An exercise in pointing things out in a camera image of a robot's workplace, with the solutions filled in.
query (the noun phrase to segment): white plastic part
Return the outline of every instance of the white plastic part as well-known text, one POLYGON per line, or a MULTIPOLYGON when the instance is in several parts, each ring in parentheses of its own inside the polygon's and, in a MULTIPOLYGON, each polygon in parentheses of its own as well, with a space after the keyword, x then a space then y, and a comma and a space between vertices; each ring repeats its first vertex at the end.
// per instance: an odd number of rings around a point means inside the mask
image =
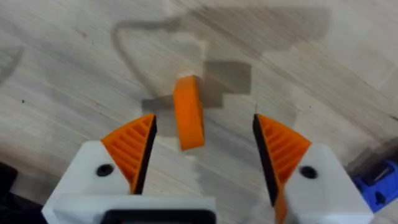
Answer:
POLYGON ((62 195, 109 194, 127 195, 129 184, 112 160, 101 141, 88 141, 81 145, 75 158, 43 207, 42 213, 49 224, 61 222, 54 206, 62 195), (112 164, 114 170, 106 177, 96 175, 102 164, 112 164))
POLYGON ((285 223, 367 224, 373 212, 339 163, 332 150, 312 144, 285 184, 287 204, 285 223), (304 177, 300 170, 310 166, 316 179, 304 177))
POLYGON ((141 195, 64 195, 54 212, 62 223, 97 224, 110 209, 194 209, 215 211, 215 199, 141 195))
POLYGON ((129 195, 129 184, 101 141, 84 143, 53 191, 42 213, 48 224, 99 224, 110 209, 204 209, 215 213, 214 198, 129 195), (100 165, 113 172, 98 177, 100 165))

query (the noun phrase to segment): wood grain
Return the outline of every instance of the wood grain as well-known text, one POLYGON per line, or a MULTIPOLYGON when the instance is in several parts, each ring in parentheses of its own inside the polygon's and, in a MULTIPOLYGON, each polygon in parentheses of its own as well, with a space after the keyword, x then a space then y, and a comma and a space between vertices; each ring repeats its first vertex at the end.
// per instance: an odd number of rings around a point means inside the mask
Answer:
MULTIPOLYGON (((392 0, 1 0, 0 160, 44 202, 80 144, 157 115, 146 195, 212 195, 221 223, 272 223, 255 112, 345 166, 398 133, 392 0), (197 75, 206 146, 180 152, 170 94, 197 75)), ((378 223, 396 223, 392 204, 378 223)))

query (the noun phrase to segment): orange object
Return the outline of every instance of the orange object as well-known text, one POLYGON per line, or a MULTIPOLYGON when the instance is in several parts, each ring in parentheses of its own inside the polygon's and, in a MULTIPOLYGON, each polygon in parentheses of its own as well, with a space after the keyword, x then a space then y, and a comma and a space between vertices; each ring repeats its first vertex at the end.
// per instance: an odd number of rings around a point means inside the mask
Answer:
POLYGON ((154 114, 135 119, 101 141, 130 184, 130 193, 141 194, 156 135, 154 114))
POLYGON ((283 124, 259 114, 254 115, 253 131, 275 217, 277 223, 283 223, 287 212, 284 184, 311 142, 283 124))
POLYGON ((174 88, 174 110, 181 150, 204 146, 203 108, 195 76, 177 80, 174 88))

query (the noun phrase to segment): black screw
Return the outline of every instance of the black screw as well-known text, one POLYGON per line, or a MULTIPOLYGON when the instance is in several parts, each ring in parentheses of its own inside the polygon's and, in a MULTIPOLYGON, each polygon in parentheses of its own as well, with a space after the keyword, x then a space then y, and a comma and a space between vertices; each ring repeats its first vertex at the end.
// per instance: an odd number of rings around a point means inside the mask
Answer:
POLYGON ((102 164, 97 168, 96 174, 98 177, 106 177, 113 172, 112 164, 102 164))
POLYGON ((318 177, 318 172, 311 166, 301 167, 300 173, 308 179, 316 179, 318 177))

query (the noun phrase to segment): orange block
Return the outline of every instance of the orange block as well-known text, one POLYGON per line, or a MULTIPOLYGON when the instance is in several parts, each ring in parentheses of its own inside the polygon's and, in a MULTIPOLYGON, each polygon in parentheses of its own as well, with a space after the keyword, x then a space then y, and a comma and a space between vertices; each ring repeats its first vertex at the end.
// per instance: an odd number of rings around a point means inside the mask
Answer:
POLYGON ((204 146, 203 108, 195 76, 177 80, 174 88, 174 111, 181 149, 204 146))
POLYGON ((156 135, 154 114, 135 119, 101 141, 127 179, 130 193, 141 194, 156 135))
POLYGON ((277 223, 286 216, 284 185, 311 142, 283 124, 255 114, 253 131, 277 223))

